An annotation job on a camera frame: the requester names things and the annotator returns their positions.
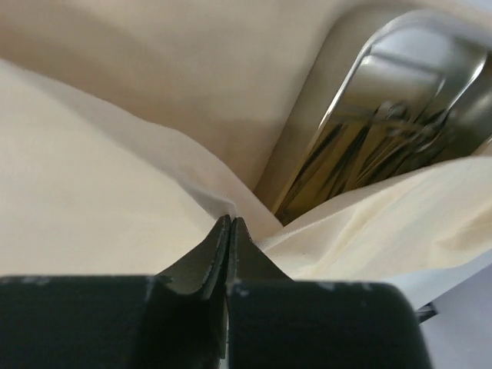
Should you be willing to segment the beige cloth wrap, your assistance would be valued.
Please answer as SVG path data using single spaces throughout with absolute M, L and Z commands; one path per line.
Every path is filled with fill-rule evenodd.
M 295 280 L 420 307 L 491 263 L 491 140 L 288 224 L 254 190 L 334 23 L 371 2 L 3 1 L 1 272 L 151 274 L 224 214 Z

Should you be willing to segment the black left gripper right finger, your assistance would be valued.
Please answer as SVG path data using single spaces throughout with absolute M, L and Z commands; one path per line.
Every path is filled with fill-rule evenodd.
M 294 281 L 231 226 L 227 291 L 231 368 L 428 368 L 417 316 L 394 286 Z

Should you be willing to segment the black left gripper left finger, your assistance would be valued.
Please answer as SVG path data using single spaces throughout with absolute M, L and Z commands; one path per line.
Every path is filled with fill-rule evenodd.
M 231 219 L 158 274 L 1 279 L 3 368 L 216 368 Z

